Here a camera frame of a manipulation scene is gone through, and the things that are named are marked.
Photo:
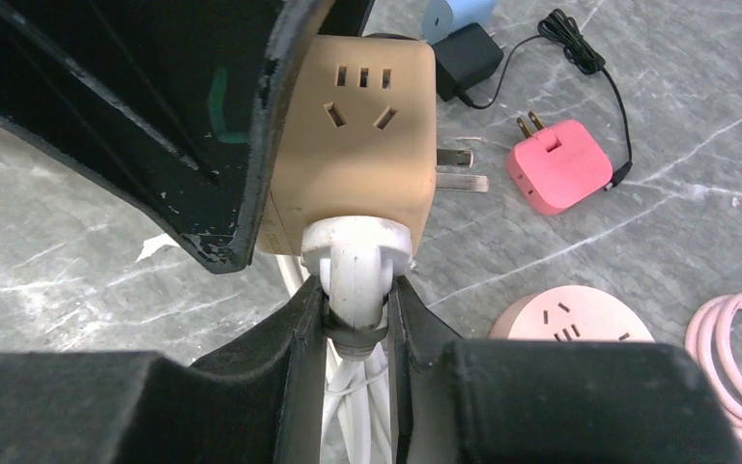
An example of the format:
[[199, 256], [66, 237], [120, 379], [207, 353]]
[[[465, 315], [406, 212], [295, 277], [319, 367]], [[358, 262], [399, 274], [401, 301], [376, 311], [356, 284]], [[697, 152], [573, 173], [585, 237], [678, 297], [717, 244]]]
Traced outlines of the pink round socket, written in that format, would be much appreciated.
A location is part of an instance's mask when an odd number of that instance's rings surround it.
[[602, 290], [564, 285], [525, 296], [497, 319], [491, 338], [572, 341], [652, 342], [631, 307]]

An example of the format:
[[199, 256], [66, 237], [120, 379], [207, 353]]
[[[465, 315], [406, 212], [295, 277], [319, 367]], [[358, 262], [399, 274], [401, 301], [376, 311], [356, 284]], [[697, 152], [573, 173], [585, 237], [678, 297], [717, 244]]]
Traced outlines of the blue plug adapter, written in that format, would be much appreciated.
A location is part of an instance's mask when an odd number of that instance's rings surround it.
[[430, 0], [422, 18], [421, 37], [435, 44], [470, 24], [485, 26], [497, 3], [497, 0]]

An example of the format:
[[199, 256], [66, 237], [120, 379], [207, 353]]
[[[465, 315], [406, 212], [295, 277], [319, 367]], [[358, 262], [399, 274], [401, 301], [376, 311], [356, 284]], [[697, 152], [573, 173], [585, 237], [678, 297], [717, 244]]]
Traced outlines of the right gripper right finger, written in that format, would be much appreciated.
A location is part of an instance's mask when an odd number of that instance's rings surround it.
[[741, 463], [681, 348], [464, 338], [405, 277], [388, 296], [397, 463]]

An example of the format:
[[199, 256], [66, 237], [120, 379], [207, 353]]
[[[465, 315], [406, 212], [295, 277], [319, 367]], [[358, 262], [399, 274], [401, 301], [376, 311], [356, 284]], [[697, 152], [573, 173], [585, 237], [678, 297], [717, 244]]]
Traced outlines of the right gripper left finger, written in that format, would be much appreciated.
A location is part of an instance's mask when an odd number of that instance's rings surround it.
[[315, 463], [324, 304], [310, 278], [188, 366], [158, 352], [0, 353], [0, 463]]

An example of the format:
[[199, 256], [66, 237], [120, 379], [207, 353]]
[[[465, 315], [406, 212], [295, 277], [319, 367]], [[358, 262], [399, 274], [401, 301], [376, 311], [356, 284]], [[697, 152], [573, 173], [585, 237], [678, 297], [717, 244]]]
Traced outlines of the beige cube socket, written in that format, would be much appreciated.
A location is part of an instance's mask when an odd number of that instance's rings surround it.
[[325, 218], [369, 216], [421, 239], [437, 190], [486, 192], [468, 150], [441, 149], [435, 54], [422, 41], [319, 35], [303, 60], [257, 246], [297, 255]]

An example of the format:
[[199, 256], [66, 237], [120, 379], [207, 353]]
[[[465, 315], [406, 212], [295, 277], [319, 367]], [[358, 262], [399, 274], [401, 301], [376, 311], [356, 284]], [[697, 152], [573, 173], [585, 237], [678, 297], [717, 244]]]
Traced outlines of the black power adapter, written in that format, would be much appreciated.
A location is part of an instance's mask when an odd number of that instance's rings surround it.
[[[499, 99], [507, 67], [513, 55], [525, 44], [545, 40], [557, 44], [565, 60], [574, 65], [584, 75], [601, 73], [613, 89], [626, 144], [627, 160], [614, 170], [607, 189], [618, 187], [629, 175], [634, 165], [632, 137], [629, 119], [620, 91], [607, 69], [607, 60], [585, 38], [574, 17], [556, 8], [542, 18], [536, 26], [536, 33], [514, 45], [509, 51], [497, 44], [481, 25], [474, 23], [451, 33], [432, 45], [436, 58], [436, 90], [445, 102], [460, 100], [466, 107], [486, 110]], [[479, 104], [469, 95], [469, 89], [499, 73], [499, 81], [493, 96]]]

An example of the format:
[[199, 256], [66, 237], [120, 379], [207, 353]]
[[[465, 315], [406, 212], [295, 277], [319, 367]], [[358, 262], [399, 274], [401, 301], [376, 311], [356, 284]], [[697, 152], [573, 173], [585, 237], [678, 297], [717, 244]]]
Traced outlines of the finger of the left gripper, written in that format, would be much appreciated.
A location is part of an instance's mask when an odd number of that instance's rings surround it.
[[0, 1], [0, 127], [139, 209], [208, 271], [252, 260], [328, 1]]

